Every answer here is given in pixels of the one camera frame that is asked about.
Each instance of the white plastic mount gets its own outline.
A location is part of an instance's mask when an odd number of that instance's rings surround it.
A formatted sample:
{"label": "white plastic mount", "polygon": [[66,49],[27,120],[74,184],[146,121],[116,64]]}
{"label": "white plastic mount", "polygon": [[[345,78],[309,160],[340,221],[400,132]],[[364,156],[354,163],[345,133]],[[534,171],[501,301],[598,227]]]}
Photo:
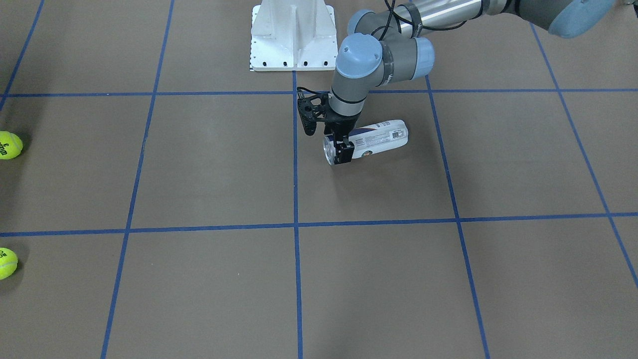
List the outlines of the white plastic mount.
{"label": "white plastic mount", "polygon": [[334,70],[337,28],[323,0],[263,0],[251,37],[250,70]]}

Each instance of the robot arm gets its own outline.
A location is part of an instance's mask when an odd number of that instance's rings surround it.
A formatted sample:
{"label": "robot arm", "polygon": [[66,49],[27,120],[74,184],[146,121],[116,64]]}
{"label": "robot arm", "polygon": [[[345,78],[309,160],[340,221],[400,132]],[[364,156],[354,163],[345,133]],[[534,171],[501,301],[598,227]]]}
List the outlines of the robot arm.
{"label": "robot arm", "polygon": [[[360,10],[348,23],[339,47],[332,88],[317,93],[298,88],[297,107],[306,135],[317,122],[332,135],[335,164],[350,162],[354,145],[348,134],[361,114],[371,88],[427,75],[434,66],[434,47],[419,37],[451,30],[483,14],[513,13],[564,38],[593,27],[615,0],[416,0],[388,11]],[[306,97],[304,92],[311,93]]]}

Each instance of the yellow tennis ball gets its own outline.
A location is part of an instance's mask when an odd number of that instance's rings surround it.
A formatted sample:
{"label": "yellow tennis ball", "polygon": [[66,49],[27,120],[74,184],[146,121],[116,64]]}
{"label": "yellow tennis ball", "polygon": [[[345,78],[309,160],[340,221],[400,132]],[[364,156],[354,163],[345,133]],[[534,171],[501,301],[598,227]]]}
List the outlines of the yellow tennis ball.
{"label": "yellow tennis ball", "polygon": [[0,131],[0,160],[10,160],[22,152],[20,137],[7,131]]}
{"label": "yellow tennis ball", "polygon": [[0,280],[9,277],[18,268],[18,256],[12,250],[0,248]]}

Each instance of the white can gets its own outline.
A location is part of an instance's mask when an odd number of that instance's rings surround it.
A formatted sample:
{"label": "white can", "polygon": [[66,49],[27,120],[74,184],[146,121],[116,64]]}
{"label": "white can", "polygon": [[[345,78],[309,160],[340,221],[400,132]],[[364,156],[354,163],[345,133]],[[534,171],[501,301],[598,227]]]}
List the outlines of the white can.
{"label": "white can", "polygon": [[[408,128],[402,120],[391,119],[390,121],[355,128],[348,137],[350,142],[355,145],[352,158],[361,158],[395,149],[408,143]],[[332,135],[323,137],[323,151],[328,163],[334,165],[336,149],[332,140]]]}

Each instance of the white base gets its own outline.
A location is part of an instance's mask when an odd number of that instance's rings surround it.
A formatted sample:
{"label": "white base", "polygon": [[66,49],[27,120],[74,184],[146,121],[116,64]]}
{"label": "white base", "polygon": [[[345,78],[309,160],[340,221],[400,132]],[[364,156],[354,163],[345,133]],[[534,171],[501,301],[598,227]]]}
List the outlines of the white base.
{"label": "white base", "polygon": [[251,71],[334,70],[334,8],[323,0],[263,0],[253,8]]}

